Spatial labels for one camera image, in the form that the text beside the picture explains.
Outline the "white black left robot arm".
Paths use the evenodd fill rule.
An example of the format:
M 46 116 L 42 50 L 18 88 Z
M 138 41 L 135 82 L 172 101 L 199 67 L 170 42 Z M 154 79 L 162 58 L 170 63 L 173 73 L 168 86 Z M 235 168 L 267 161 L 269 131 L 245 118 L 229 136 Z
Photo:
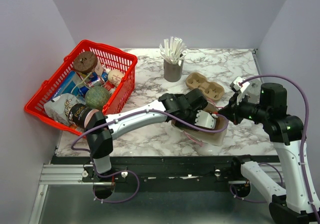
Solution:
M 207 105 L 204 95 L 193 89 L 187 94 L 165 93 L 145 106 L 124 113 L 104 116 L 99 111 L 93 114 L 85 129 L 96 128 L 85 135 L 95 165 L 93 175 L 101 182 L 110 178 L 113 141 L 136 129 L 173 120 L 183 128 L 195 126 L 213 130 L 217 121 L 211 113 L 204 111 Z

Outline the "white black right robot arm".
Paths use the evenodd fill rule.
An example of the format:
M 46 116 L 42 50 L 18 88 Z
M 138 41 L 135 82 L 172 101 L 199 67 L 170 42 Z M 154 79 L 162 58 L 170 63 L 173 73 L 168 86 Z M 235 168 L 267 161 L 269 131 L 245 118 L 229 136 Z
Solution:
M 248 82 L 235 80 L 230 87 L 234 95 L 219 114 L 235 125 L 244 119 L 262 125 L 277 152 L 285 186 L 277 184 L 249 155 L 234 158 L 230 175 L 250 181 L 264 197 L 276 224 L 319 222 L 320 200 L 312 180 L 305 180 L 311 174 L 303 142 L 304 124 L 299 117 L 287 114 L 287 90 L 281 84 L 264 83 L 259 102 L 254 104 L 246 94 Z

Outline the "pink beige paper bag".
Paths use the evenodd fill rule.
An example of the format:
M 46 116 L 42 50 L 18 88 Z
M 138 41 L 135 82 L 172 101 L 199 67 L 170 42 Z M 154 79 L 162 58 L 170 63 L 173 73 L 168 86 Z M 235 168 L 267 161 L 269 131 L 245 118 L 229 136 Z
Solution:
M 211 102 L 208 103 L 208 105 L 204 108 L 204 111 L 208 113 L 217 113 L 218 108 Z M 186 129 L 184 127 L 178 127 L 176 124 L 179 124 L 180 122 L 177 122 L 176 120 L 171 121 L 171 125 L 178 129 L 178 131 L 185 134 L 188 138 L 190 138 L 192 141 L 197 143 L 199 146 L 203 146 L 204 144 L 212 145 L 212 146 L 221 146 L 223 144 L 223 139 L 227 133 L 227 129 L 225 129 L 222 132 L 218 133 L 208 133 L 203 131 L 198 131 L 194 129 Z M 218 117 L 216 120 L 216 125 L 214 130 L 220 130 L 222 129 L 227 122 L 222 118 Z

